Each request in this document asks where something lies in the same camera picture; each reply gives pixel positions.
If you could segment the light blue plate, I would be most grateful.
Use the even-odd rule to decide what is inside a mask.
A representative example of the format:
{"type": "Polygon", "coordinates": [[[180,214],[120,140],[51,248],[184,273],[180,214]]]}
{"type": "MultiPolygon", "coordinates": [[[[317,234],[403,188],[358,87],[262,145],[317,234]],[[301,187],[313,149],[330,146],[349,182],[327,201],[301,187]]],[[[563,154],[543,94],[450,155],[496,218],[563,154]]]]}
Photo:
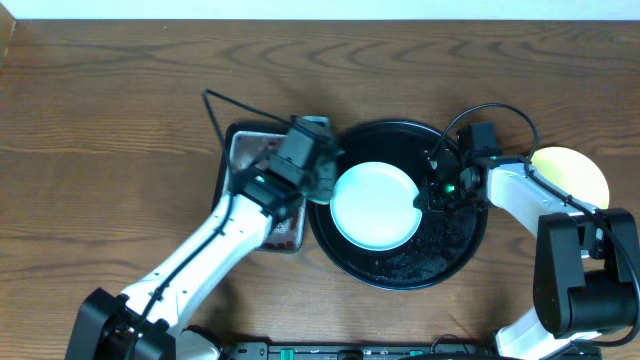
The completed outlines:
{"type": "Polygon", "coordinates": [[[339,177],[329,209],[335,227],[352,245],[389,251],[418,230],[422,220],[422,211],[414,206],[418,195],[418,187],[400,168],[366,162],[339,177]]]}

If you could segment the yellow plate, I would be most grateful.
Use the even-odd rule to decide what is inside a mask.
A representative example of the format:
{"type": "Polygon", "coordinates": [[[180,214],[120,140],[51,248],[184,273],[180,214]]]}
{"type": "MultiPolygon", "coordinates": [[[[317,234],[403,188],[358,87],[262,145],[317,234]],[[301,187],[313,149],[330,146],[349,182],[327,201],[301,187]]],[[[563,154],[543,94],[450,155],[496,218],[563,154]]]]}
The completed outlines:
{"type": "Polygon", "coordinates": [[[546,147],[532,157],[537,172],[564,192],[598,208],[608,208],[610,191],[601,169],[586,155],[566,147],[546,147]]]}

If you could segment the green yellow sponge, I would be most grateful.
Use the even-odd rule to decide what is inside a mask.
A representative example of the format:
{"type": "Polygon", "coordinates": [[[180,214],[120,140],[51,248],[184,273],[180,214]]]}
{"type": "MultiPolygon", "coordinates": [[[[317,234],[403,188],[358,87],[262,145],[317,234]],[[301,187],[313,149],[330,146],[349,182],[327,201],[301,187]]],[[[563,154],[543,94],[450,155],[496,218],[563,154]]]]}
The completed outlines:
{"type": "Polygon", "coordinates": [[[328,205],[332,197],[331,192],[321,192],[307,195],[307,200],[319,205],[328,205]]]}

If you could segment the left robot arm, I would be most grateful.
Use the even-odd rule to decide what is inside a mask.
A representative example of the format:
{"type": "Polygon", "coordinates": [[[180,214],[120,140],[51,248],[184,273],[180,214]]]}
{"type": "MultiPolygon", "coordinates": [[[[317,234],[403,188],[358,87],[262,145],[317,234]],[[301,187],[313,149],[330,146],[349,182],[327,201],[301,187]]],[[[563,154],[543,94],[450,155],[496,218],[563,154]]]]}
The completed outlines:
{"type": "Polygon", "coordinates": [[[216,208],[164,262],[117,296],[98,288],[84,300],[66,358],[177,358],[187,323],[226,274],[304,201],[331,199],[338,155],[281,148],[232,171],[216,208]]]}

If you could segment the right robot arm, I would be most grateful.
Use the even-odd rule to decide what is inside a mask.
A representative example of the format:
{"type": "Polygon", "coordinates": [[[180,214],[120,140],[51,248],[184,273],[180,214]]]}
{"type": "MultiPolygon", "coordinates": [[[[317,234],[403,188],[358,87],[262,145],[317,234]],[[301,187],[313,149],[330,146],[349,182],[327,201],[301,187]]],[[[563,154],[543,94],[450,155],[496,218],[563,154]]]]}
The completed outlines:
{"type": "Polygon", "coordinates": [[[452,212],[493,205],[536,238],[533,307],[494,335],[497,356],[554,359],[572,350],[611,348],[639,334],[639,241],[633,216],[600,209],[545,179],[530,157],[496,147],[426,154],[436,177],[415,205],[452,212]]]}

